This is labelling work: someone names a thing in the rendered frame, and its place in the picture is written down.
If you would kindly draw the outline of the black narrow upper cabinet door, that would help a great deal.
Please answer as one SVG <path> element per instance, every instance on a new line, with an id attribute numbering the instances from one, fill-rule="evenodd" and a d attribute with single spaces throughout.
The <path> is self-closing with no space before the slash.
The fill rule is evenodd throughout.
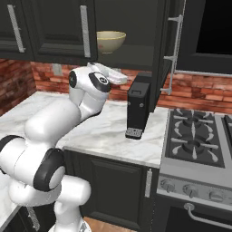
<path id="1" fill-rule="evenodd" d="M 19 53 L 7 5 L 15 6 L 14 12 L 18 26 L 21 29 L 20 34 L 25 48 L 24 53 Z M 0 59 L 23 61 L 32 61 L 34 59 L 21 0 L 0 0 Z"/>

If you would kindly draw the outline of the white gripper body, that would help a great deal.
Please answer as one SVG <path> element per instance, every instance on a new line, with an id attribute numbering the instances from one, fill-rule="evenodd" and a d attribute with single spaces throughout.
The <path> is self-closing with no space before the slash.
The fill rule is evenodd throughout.
<path id="1" fill-rule="evenodd" d="M 117 85 L 125 84 L 127 82 L 127 76 L 121 72 L 117 72 L 112 68 L 109 68 L 103 64 L 96 63 L 95 66 L 101 71 L 101 73 L 107 77 L 107 79 Z"/>

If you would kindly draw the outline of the open black cabinet door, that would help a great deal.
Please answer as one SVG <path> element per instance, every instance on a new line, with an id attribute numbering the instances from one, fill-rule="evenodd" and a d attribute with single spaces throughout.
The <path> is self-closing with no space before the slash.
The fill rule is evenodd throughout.
<path id="1" fill-rule="evenodd" d="M 154 51 L 150 85 L 150 112 L 154 112 L 175 54 L 179 16 L 185 0 L 156 0 Z"/>

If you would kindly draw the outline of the black microwave oven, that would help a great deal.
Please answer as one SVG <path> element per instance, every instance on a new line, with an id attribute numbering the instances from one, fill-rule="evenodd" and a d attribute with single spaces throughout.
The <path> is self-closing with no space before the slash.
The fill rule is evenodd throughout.
<path id="1" fill-rule="evenodd" d="M 232 78 L 232 0 L 186 0 L 176 72 Z"/>

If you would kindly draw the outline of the black wide upper cabinet door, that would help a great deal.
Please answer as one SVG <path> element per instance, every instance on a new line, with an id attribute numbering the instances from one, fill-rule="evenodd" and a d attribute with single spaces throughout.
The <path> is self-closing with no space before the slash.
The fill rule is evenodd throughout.
<path id="1" fill-rule="evenodd" d="M 34 60 L 85 65 L 98 58 L 94 0 L 21 0 Z M 91 58 L 84 56 L 80 5 L 87 6 Z"/>

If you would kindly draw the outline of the silver stove with black hob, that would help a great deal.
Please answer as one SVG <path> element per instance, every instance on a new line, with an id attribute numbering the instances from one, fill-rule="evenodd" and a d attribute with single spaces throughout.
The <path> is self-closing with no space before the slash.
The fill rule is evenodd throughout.
<path id="1" fill-rule="evenodd" d="M 173 192 L 161 187 L 164 179 Z M 198 195 L 186 195 L 185 185 Z M 209 198 L 212 190 L 222 202 Z M 232 115 L 169 111 L 155 209 L 155 232 L 232 232 Z"/>

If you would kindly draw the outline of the grey wall socket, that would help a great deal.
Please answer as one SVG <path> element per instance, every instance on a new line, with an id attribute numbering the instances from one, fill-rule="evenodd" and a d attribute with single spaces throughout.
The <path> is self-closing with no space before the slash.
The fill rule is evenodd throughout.
<path id="1" fill-rule="evenodd" d="M 53 67 L 53 74 L 55 76 L 62 76 L 63 75 L 62 66 L 59 63 L 53 63 L 52 67 Z"/>

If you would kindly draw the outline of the black tall countertop appliance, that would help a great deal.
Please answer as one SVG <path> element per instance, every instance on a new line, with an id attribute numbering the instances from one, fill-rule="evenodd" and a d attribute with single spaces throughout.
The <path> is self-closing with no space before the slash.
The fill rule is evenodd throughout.
<path id="1" fill-rule="evenodd" d="M 125 137 L 140 140 L 149 117 L 151 74 L 139 72 L 127 91 Z"/>

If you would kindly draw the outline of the black lower cabinet door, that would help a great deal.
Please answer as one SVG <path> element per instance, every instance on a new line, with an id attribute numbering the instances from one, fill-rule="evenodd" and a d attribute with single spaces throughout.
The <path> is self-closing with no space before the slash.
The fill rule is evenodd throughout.
<path id="1" fill-rule="evenodd" d="M 90 182 L 92 193 L 81 212 L 137 232 L 150 232 L 159 170 L 115 159 L 64 152 L 66 173 Z M 150 197 L 145 198 L 147 171 L 152 169 Z"/>

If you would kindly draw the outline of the silver stove knob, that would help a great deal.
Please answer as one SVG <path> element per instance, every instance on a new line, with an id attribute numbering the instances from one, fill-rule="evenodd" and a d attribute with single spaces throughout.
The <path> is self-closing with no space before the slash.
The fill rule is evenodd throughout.
<path id="1" fill-rule="evenodd" d="M 161 187 L 167 192 L 173 192 L 175 190 L 175 185 L 170 179 L 164 179 L 160 182 Z"/>
<path id="2" fill-rule="evenodd" d="M 222 202 L 223 199 L 224 199 L 224 196 L 223 196 L 223 193 L 219 190 L 212 190 L 210 193 L 209 193 L 209 198 L 212 200 L 212 201 L 216 201 L 216 202 Z"/>
<path id="3" fill-rule="evenodd" d="M 196 197 L 198 195 L 198 189 L 193 185 L 185 185 L 183 187 L 183 191 L 190 198 L 194 198 L 194 197 Z"/>

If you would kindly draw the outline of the open black upper cabinet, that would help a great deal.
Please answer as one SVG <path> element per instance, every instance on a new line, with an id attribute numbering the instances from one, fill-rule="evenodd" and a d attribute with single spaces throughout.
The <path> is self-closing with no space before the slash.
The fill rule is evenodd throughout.
<path id="1" fill-rule="evenodd" d="M 123 45 L 98 61 L 110 67 L 150 71 L 153 62 L 156 0 L 95 0 L 98 31 L 126 34 Z"/>

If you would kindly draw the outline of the cream bowl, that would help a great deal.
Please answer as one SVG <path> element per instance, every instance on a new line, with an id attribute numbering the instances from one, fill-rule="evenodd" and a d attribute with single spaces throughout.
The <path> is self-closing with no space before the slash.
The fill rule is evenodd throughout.
<path id="1" fill-rule="evenodd" d="M 98 51 L 100 53 L 113 53 L 124 43 L 126 34 L 118 31 L 99 31 L 97 33 Z"/>

